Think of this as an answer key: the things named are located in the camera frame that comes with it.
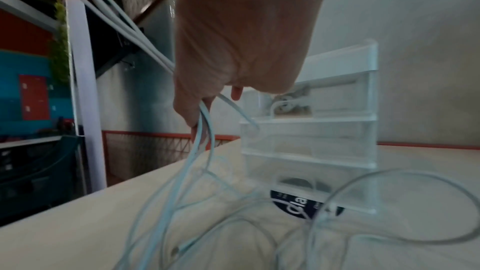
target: cable bundle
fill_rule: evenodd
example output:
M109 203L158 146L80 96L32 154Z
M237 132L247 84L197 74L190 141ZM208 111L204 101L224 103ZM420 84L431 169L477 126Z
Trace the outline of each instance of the cable bundle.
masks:
M147 53L150 57L152 57L162 68L164 68L167 72L171 75L174 72L175 66L174 64L165 57L161 52L159 52L155 46L147 39L147 37L140 31L137 25L122 11L122 9L115 3L113 0L92 0L94 2L91 3L88 0L82 0L85 5L90 8L98 17L100 17L105 23L110 25L116 31L118 31L121 35L125 38L130 40L132 43L136 44L139 48L141 48L145 53ZM250 123L256 125L256 123L246 115L241 108L239 108L235 103L233 103L230 99L223 95L218 95L220 99L224 102L228 103L232 106L236 111L238 111L245 119L247 119ZM186 256L188 252L194 250L198 244L205 239L208 239L215 231L218 229L225 227L226 225L230 225L235 222L243 221L246 223L251 224L256 229L258 229L262 234L265 235L266 239L275 248L273 257L272 257L272 268L273 269L280 269L284 268L282 263L279 261L279 256L285 248L288 247L288 244L294 238L298 238L299 234L301 235L302 229L294 229L287 233L287 235L283 238L282 241L276 242L275 238L264 228L258 225L257 222L248 220L244 217L239 217L240 213L244 212L247 209L250 209L254 206L258 206L265 203L271 203L272 201L289 205L291 208L297 210L305 219L306 228L308 229L307 237L305 240L305 257L303 263L300 265L302 268L306 268L307 270L313 270L316 267L317 257L314 256L314 250L316 248L316 231L326 223L330 218L330 211L333 210L335 207L334 201L338 196L342 195L346 191L350 190L354 185L359 182L362 182L366 179L378 178L378 177L386 177L391 175L414 175L414 176L426 176L432 179L436 179L438 181L444 182L453 188L460 191L464 194L468 199L472 201L474 206L476 207L478 214L480 215L480 200L469 192L465 187L461 184L440 176L435 173L431 172L421 172L421 171L411 171L411 170L403 170L403 169L394 169L388 171L378 171L373 173L368 173L362 175L356 179L351 180L350 182L346 183L345 185L341 186L335 192L333 192L324 202L322 207L316 213L314 219L310 220L309 217L305 214L302 208L291 204L289 202L278 200L278 199L254 199L240 207L238 210L234 211L230 215L226 216L219 222L215 223L203 234L184 242L178 247L178 251L180 253L180 257L167 264L165 253L164 253L164 246L165 246L165 238L169 228L169 225L172 221L172 218L175 212L185 209L191 204L185 204L184 198L188 195L190 190L193 188L195 182L199 180L199 178L192 178L192 181L185 185L186 177L189 175L191 171L192 164L196 160L197 156L204 150L201 147L201 134L202 129L207 128L209 134L209 140L212 142L210 154L208 155L208 159L206 162L206 166L202 171L203 176L210 176L216 182L219 183L223 188L227 189L228 191L233 192L236 194L239 200L245 199L246 196L239 193L233 187L229 185L228 182L223 180L222 178L218 177L216 174L209 170L210 165L214 159L215 154L215 133L212 125L212 121L210 119L210 114L203 102L200 102L200 112L201 116L198 119L198 131L197 136L193 142L192 149L183 165L181 170L168 182L162 185L158 190L156 190L151 197L146 201L146 203L141 208L140 212L137 214L130 231L128 233L128 237L125 244L125 252L115 269L119 270L128 270L128 269L137 269L137 270L146 270L151 266L151 260L159 247L160 250L160 269L173 269L176 266L176 263L181 260L182 256ZM135 239L138 226L144 220L147 211L153 206L156 200L160 197L161 194L165 192L165 189L170 187L170 191L167 194L166 202L163 205L161 210L161 214L156 220L153 227L147 232ZM440 240L417 240L417 239L408 239L403 237L396 237L391 235L374 235L374 234L356 234L349 238L347 242L347 249L348 251L348 244L355 237L363 237L368 239L374 239L379 241L389 241L389 242L397 242L397 243L405 243L405 244L414 244L414 245L451 245L451 244L458 244L462 242L466 242L472 240L480 235L480 216L479 220L477 221L477 226L471 232L466 233L465 235L461 235L458 237L450 238L450 239L440 239ZM146 245L141 253L140 259L136 265L132 265L131 262L131 254L132 251L140 244L145 242Z

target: red wall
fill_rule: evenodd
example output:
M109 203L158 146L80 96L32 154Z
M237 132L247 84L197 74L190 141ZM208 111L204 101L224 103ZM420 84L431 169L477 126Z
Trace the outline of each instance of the red wall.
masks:
M52 33L0 9L0 50L48 56Z

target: black sticker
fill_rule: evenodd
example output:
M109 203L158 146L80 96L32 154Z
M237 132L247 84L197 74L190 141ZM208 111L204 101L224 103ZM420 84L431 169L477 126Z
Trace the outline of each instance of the black sticker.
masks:
M277 192L277 191L270 191L270 197L272 199L284 201L284 202L289 202L292 205L298 206L299 208L302 208L303 211L306 213L308 217L311 219L314 218L315 214L317 211L320 209L320 207L323 205L322 202L318 202L315 200L310 200L306 199L303 197L298 197L282 192ZM273 202L277 207L279 207L281 210L285 211L286 213L293 215L295 217L303 219L304 217L300 214L299 210L292 207L289 204L283 204L280 202ZM338 207L336 209L336 216L339 216L344 212L345 208L343 207Z

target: white pillar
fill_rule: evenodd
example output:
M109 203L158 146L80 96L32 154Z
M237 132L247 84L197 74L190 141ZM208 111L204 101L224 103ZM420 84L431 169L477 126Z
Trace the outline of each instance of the white pillar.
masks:
M66 12L91 189L95 192L107 187L107 176L89 25L80 0L66 0Z

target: table surface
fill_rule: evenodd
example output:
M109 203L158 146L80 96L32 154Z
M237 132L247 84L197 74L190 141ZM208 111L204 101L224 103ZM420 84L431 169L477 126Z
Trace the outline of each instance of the table surface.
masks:
M20 147L20 146L56 142L56 141L59 141L61 138L62 138L61 136L49 136L49 137L42 137L42 138L35 138L35 139L25 139L25 140L2 142L2 143L0 143L0 149L3 150L3 149Z

